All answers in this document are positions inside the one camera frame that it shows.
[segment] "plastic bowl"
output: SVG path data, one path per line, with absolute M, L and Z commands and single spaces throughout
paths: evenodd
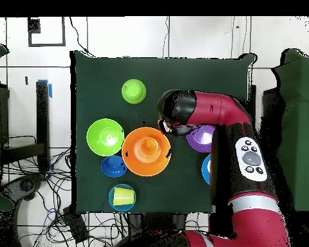
M 127 171 L 124 160 L 122 160 L 121 156 L 117 155 L 112 155 L 105 158 L 100 164 L 100 168 L 106 176 L 111 178 L 123 176 Z
M 198 152 L 211 152 L 212 136 L 215 126 L 202 125 L 187 134 L 186 138 L 189 145 Z
M 209 154 L 205 160 L 203 161 L 203 165 L 201 166 L 201 174 L 203 174 L 203 178 L 207 184 L 211 184 L 211 155 Z
M 168 165 L 171 144 L 159 130 L 141 127 L 126 136 L 122 146 L 122 159 L 136 175 L 154 176 Z
M 145 98 L 147 89 L 140 80 L 131 79 L 124 83 L 121 93 L 126 102 L 130 104 L 138 104 Z
M 99 156 L 116 154 L 124 142 L 124 130 L 114 120 L 103 118 L 89 127 L 86 135 L 89 148 Z
M 113 205 L 113 197 L 114 197 L 114 192 L 115 192 L 115 187 L 118 187 L 118 188 L 127 188 L 127 189 L 131 189 L 134 191 L 134 203 L 133 204 L 130 204 L 130 205 L 116 205 L 114 206 Z M 129 185 L 126 185 L 126 184 L 119 184 L 119 185 L 116 185 L 114 186 L 110 192 L 109 192 L 109 204 L 112 206 L 113 209 L 115 209 L 116 211 L 120 211 L 120 212 L 125 212 L 125 211 L 128 211 L 130 210 L 134 205 L 135 205 L 135 202 L 136 202 L 136 193 L 135 193 L 135 190 L 129 186 Z

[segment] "small blue bowl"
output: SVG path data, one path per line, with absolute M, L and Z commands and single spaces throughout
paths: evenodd
M 136 202 L 135 190 L 134 190 L 134 203 L 132 203 L 131 205 L 116 205 L 115 206 L 115 205 L 113 205 L 113 194 L 114 194 L 114 191 L 115 191 L 115 187 L 127 188 L 127 189 L 131 189 L 131 190 L 134 190 L 134 189 L 131 186 L 126 185 L 126 184 L 119 184 L 117 186 L 114 186 L 109 192 L 109 204 L 112 206 L 113 209 L 115 209 L 116 211 L 119 211 L 119 212 L 125 212 L 125 211 L 130 210 L 135 205 L 135 202 Z
M 201 174 L 203 174 L 203 178 L 207 184 L 211 184 L 210 181 L 210 165 L 211 165 L 211 155 L 209 154 L 205 160 L 203 161 L 203 165 L 201 166 Z
M 117 155 L 112 155 L 105 158 L 102 161 L 100 168 L 105 175 L 112 178 L 123 176 L 127 171 L 124 160 L 122 160 L 121 156 Z

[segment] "purple bowl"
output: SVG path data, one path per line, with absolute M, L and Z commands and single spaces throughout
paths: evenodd
M 198 152 L 211 152 L 214 130 L 215 126 L 202 125 L 187 134 L 187 141 Z

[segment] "white floor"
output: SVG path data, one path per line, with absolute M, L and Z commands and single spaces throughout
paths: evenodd
M 60 17 L 40 17 L 41 33 L 32 34 L 33 43 L 59 43 L 61 38 Z M 164 38 L 167 34 L 166 16 L 161 17 L 72 17 L 79 33 L 79 43 L 97 57 L 162 57 Z M 257 86 L 256 127 L 261 121 L 261 96 L 264 90 L 277 86 L 270 68 L 279 65 L 281 52 L 287 48 L 298 48 L 309 55 L 309 17 L 171 17 L 170 57 L 238 58 L 243 53 L 255 53 L 257 61 L 252 71 L 252 84 Z M 0 59 L 0 81 L 8 84 L 10 136 L 36 135 L 35 83 L 46 79 L 52 84 L 50 98 L 50 152 L 59 154 L 70 146 L 70 50 L 81 50 L 77 33 L 65 17 L 65 47 L 28 47 L 27 18 L 0 18 L 0 43 L 5 44 L 9 54 Z M 167 57 L 168 40 L 165 40 L 164 57 Z M 12 146 L 32 143 L 32 138 L 17 138 Z M 21 162 L 22 166 L 32 165 Z M 55 166 L 68 170 L 64 158 Z M 7 183 L 16 174 L 5 175 Z M 62 184 L 69 189 L 70 182 Z M 39 191 L 45 198 L 47 209 L 53 208 L 53 194 L 46 182 Z M 71 202 L 71 192 L 59 190 L 62 207 Z M 23 201 L 19 217 L 19 236 L 39 234 L 50 223 L 46 219 L 39 194 L 35 199 Z M 86 214 L 86 224 L 94 237 L 116 237 L 112 228 L 113 214 Z M 190 214 L 188 220 L 198 221 L 201 229 L 208 226 L 207 215 Z M 188 222 L 189 228 L 196 223 Z M 62 235 L 55 237 L 62 240 Z M 21 239 L 24 247 L 32 247 L 37 235 Z M 69 247 L 84 247 L 68 242 Z M 101 247 L 104 243 L 94 240 L 90 247 Z M 52 243 L 45 238 L 39 247 L 68 247 L 65 243 Z

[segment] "yellow cup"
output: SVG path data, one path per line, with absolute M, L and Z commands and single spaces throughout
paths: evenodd
M 134 190 L 115 187 L 113 205 L 131 205 L 134 203 Z

